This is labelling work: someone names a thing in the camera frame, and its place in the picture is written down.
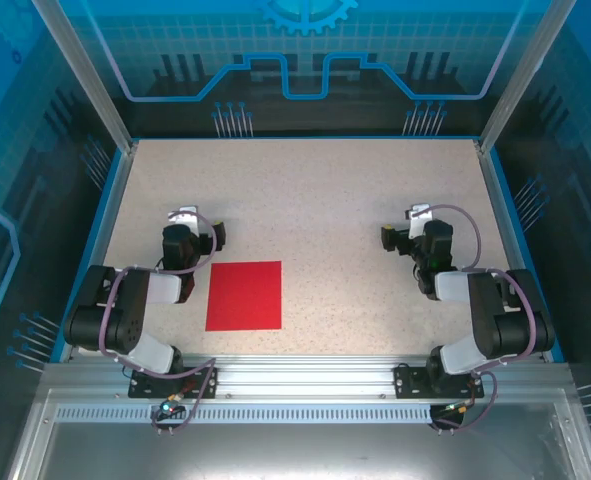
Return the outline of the red square paper sheet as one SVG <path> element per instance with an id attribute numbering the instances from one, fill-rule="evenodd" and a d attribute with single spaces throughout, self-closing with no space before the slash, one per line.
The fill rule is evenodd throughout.
<path id="1" fill-rule="evenodd" d="M 280 261 L 215 263 L 211 266 L 207 332 L 281 328 Z"/>

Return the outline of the grey metal sheet panel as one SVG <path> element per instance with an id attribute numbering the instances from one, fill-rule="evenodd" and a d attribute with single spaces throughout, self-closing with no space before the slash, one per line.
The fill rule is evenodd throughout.
<path id="1" fill-rule="evenodd" d="M 34 405 L 7 480 L 591 480 L 591 428 L 567 397 L 429 406 L 429 424 L 57 423 Z"/>

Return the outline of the aluminium side rail blue trim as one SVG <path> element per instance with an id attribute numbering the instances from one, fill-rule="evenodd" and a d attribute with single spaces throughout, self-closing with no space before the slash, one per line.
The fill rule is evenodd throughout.
<path id="1" fill-rule="evenodd" d="M 548 307 L 499 156 L 495 148 L 484 153 L 478 142 L 474 145 L 508 264 L 512 269 L 525 268 L 532 273 L 544 306 Z"/>
<path id="2" fill-rule="evenodd" d="M 104 262 L 137 147 L 138 142 L 135 141 L 128 153 L 118 149 L 113 158 L 64 310 L 61 328 L 51 352 L 51 363 L 67 362 L 70 358 L 72 347 L 64 340 L 64 324 L 71 313 L 88 267 Z"/>

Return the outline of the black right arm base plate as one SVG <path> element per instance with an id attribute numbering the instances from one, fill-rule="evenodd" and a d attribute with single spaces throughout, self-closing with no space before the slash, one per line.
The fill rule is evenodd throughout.
<path id="1" fill-rule="evenodd" d="M 393 387 L 397 399 L 479 399 L 485 396 L 484 387 L 476 384 L 470 374 L 432 375 L 426 366 L 416 367 L 400 363 L 393 369 Z"/>

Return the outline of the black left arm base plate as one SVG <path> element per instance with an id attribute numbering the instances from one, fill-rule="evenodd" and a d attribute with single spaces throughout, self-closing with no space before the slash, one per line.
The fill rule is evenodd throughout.
<path id="1" fill-rule="evenodd" d="M 133 372 L 128 389 L 128 397 L 134 399 L 163 399 L 172 394 L 180 393 L 186 399 L 196 399 L 202 386 L 202 397 L 214 399 L 218 385 L 218 369 L 214 368 L 206 376 L 207 368 L 191 376 L 181 379 L 166 380 L 154 378 L 144 373 Z"/>

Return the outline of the aluminium mounting rail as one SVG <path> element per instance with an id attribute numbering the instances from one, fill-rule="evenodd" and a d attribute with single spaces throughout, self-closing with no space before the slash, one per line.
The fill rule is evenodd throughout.
<path id="1" fill-rule="evenodd" d="M 425 357 L 370 355 L 222 355 L 216 360 L 215 402 L 392 403 L 393 370 L 401 363 L 422 366 Z M 543 404 L 576 395 L 570 368 L 529 358 L 494 369 L 501 403 Z M 36 398 L 61 403 L 126 402 L 127 378 L 106 358 L 83 357 L 49 364 Z"/>

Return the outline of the aluminium frame post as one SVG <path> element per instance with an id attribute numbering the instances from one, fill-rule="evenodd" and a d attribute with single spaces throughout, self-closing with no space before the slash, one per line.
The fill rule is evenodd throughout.
<path id="1" fill-rule="evenodd" d="M 93 62 L 58 0 L 31 0 L 116 146 L 130 154 L 133 140 Z"/>
<path id="2" fill-rule="evenodd" d="M 577 0 L 551 0 L 482 131 L 478 146 L 482 155 L 488 155 L 494 147 L 576 2 Z"/>

